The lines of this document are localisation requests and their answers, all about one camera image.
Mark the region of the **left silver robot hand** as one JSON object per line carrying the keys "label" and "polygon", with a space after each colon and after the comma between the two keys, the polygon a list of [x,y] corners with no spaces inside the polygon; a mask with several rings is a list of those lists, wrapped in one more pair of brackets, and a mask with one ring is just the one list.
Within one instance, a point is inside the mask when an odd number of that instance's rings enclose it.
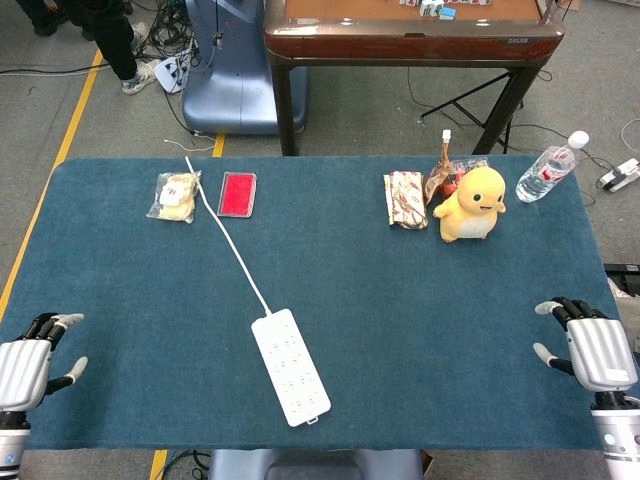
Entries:
{"label": "left silver robot hand", "polygon": [[78,358],[69,372],[50,379],[53,354],[82,313],[46,312],[35,317],[15,340],[1,344],[1,412],[26,414],[45,396],[69,387],[83,375],[88,358]]}

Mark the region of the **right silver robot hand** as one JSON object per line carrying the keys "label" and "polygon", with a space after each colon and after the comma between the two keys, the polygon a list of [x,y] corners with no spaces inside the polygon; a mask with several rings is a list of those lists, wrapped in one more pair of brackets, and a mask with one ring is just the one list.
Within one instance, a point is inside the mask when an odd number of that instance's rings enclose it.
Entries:
{"label": "right silver robot hand", "polygon": [[549,368],[576,379],[592,392],[594,410],[637,410],[639,399],[628,394],[638,382],[636,361],[620,320],[606,316],[582,300],[555,297],[535,306],[538,315],[551,315],[561,326],[569,359],[552,354],[536,342],[533,350]]}

